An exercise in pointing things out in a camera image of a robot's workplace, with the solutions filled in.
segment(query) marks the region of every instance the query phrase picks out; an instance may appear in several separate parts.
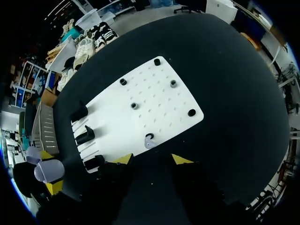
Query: shelf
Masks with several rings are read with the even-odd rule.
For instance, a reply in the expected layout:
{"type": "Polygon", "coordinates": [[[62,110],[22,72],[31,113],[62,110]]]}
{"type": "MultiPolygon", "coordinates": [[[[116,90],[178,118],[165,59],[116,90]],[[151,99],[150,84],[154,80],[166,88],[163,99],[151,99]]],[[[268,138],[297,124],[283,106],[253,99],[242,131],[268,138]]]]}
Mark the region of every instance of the shelf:
{"type": "Polygon", "coordinates": [[[130,9],[132,9],[132,8],[135,8],[135,7],[134,7],[134,6],[131,6],[131,7],[125,8],[125,9],[123,9],[123,10],[121,10],[121,11],[119,11],[119,12],[115,13],[115,15],[119,15],[119,14],[121,14],[121,13],[123,13],[123,12],[127,11],[127,10],[130,10],[130,9]]]}
{"type": "Polygon", "coordinates": [[[101,10],[105,9],[106,7],[108,7],[108,6],[110,6],[110,5],[114,4],[114,3],[117,3],[118,1],[121,1],[121,0],[115,0],[115,1],[113,1],[111,3],[109,3],[108,5],[102,7],[101,9],[98,9],[97,11],[101,11],[101,10]]]}

